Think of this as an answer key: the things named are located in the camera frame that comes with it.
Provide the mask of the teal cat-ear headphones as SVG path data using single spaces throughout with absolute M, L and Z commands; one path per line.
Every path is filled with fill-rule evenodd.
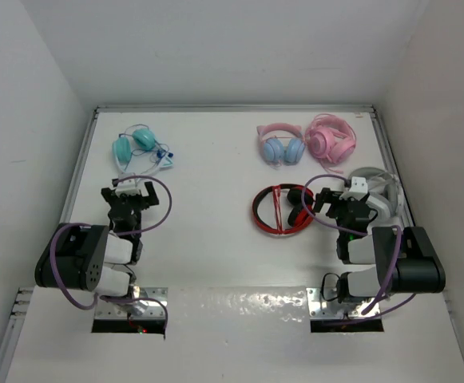
M 120 133 L 111 151 L 121 175 L 154 176 L 174 167 L 173 153 L 146 124 L 134 124 Z

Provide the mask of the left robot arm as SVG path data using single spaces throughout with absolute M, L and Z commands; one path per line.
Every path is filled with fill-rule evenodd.
M 129 292 L 131 274 L 116 274 L 105 265 L 132 266 L 143 250 L 142 212 L 159 204 L 151 181 L 115 181 L 102 188 L 109 205 L 107 225 L 61 223 L 34 270 L 38 286 L 85 290 L 122 297 Z

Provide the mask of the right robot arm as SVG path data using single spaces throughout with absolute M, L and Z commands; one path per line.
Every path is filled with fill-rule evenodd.
M 335 292 L 322 298 L 340 304 L 368 302 L 362 314 L 393 294 L 438 294 L 446 286 L 446 272 L 423 227 L 373 226 L 389 200 L 377 193 L 351 195 L 323 188 L 315 195 L 314 211 L 323 205 L 336 222 L 338 258 L 349 265 L 367 265 L 362 271 L 342 273 Z

